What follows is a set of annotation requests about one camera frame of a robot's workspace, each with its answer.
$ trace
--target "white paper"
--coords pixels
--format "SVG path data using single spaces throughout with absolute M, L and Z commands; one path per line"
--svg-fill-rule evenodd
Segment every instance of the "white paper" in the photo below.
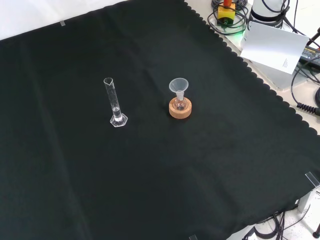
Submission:
M 122 1 L 125 0 L 0 0 L 0 40 Z
M 251 22 L 241 57 L 292 74 L 308 37 Z

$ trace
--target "funnel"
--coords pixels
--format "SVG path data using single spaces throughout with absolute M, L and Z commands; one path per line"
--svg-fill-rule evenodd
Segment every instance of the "funnel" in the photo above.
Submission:
M 169 89 L 176 94 L 170 101 L 169 112 L 176 119 L 185 119 L 191 114 L 192 104 L 184 97 L 188 86 L 189 83 L 184 78 L 176 78 L 169 83 Z
M 180 101 L 184 100 L 185 90 L 188 87 L 189 82 L 184 78 L 176 78 L 169 83 L 169 89 L 176 93 L 176 98 Z

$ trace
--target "glass graduated cylinder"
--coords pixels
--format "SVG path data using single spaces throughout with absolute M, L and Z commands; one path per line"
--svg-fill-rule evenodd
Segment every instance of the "glass graduated cylinder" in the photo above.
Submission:
M 104 85 L 106 92 L 108 94 L 109 102 L 111 105 L 111 109 L 113 112 L 113 116 L 110 120 L 110 123 L 115 127 L 122 127 L 126 125 L 127 123 L 127 116 L 121 113 L 120 110 L 120 105 L 118 102 L 117 94 L 116 94 L 116 89 L 114 85 L 114 80 L 111 77 L 107 77 L 104 79 Z

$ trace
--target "white card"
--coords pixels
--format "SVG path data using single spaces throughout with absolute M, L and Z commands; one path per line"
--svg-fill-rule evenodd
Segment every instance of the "white card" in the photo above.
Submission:
M 241 57 L 292 74 L 308 37 L 250 22 Z

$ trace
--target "coiled cord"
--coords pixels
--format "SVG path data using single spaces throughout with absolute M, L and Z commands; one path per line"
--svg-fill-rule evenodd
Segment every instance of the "coiled cord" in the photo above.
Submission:
M 292 95 L 292 98 L 293 100 L 296 102 L 297 104 L 297 108 L 299 109 L 302 109 L 304 111 L 307 111 L 308 113 L 311 113 L 311 114 L 315 114 L 317 116 L 320 116 L 320 108 L 318 107 L 313 107 L 313 106 L 309 106 L 309 105 L 306 105 L 306 104 L 302 104 L 301 102 L 298 102 L 297 99 L 295 98 L 295 95 L 294 95 L 294 89 L 293 89 L 293 86 L 294 86 L 294 81 L 296 79 L 296 76 L 298 75 L 298 73 L 302 70 L 302 68 L 304 68 L 305 66 L 307 66 L 309 63 L 317 60 L 317 59 L 320 59 L 320 56 L 319 57 L 316 57 L 314 59 L 310 59 L 309 61 L 307 61 L 305 64 L 303 64 L 302 66 L 299 67 L 298 71 L 296 71 L 293 79 L 292 79 L 292 82 L 291 82 L 291 95 Z
M 305 105 L 305 104 L 302 104 L 302 103 L 298 103 L 297 106 L 296 106 L 298 109 L 302 109 L 304 111 L 307 111 L 311 114 L 316 114 L 316 110 L 317 108 L 316 107 L 313 107 L 313 106 L 308 106 L 308 105 Z

